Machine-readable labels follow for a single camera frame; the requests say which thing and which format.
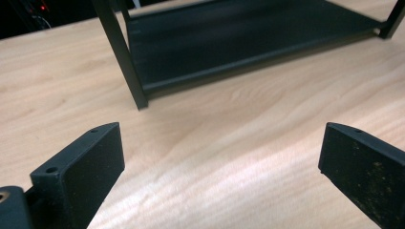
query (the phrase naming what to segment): black shelf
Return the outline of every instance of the black shelf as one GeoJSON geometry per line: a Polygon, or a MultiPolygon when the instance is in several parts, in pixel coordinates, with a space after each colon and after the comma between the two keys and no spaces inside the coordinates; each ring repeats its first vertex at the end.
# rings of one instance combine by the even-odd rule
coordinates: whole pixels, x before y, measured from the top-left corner
{"type": "MultiPolygon", "coordinates": [[[[96,9],[106,1],[94,0],[96,9]]],[[[131,58],[127,65],[134,70],[127,75],[122,70],[141,108],[156,94],[217,80],[230,70],[394,30],[404,14],[403,2],[395,6],[395,22],[380,22],[324,0],[204,1],[132,17],[124,10],[131,58]],[[145,101],[139,103],[134,91],[143,93],[145,101]]],[[[106,13],[97,13],[123,68],[119,59],[128,54],[117,48],[120,38],[106,13]]]]}

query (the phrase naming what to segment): black metal post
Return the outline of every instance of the black metal post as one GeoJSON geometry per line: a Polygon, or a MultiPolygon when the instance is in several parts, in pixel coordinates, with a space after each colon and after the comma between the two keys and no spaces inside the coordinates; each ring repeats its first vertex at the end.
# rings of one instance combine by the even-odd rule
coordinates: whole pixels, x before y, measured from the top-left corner
{"type": "Polygon", "coordinates": [[[122,30],[119,26],[115,12],[110,6],[109,0],[93,0],[98,18],[101,21],[102,27],[107,34],[111,47],[117,58],[118,64],[121,67],[122,73],[131,91],[138,109],[146,108],[148,100],[143,92],[137,76],[134,62],[132,61],[131,54],[125,43],[122,30]]]}
{"type": "Polygon", "coordinates": [[[398,0],[387,19],[388,25],[381,30],[379,37],[390,39],[405,16],[405,0],[398,0]]]}

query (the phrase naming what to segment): light wood surface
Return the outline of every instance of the light wood surface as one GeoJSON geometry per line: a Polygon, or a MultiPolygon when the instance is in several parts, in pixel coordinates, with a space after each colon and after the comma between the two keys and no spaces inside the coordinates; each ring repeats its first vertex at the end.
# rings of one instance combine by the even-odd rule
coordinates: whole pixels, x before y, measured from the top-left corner
{"type": "MultiPolygon", "coordinates": [[[[394,1],[340,4],[375,18],[394,1]]],[[[405,26],[152,100],[139,112],[98,19],[0,41],[0,186],[118,121],[126,169],[90,228],[377,228],[317,163],[327,122],[405,150],[405,26]]]]}

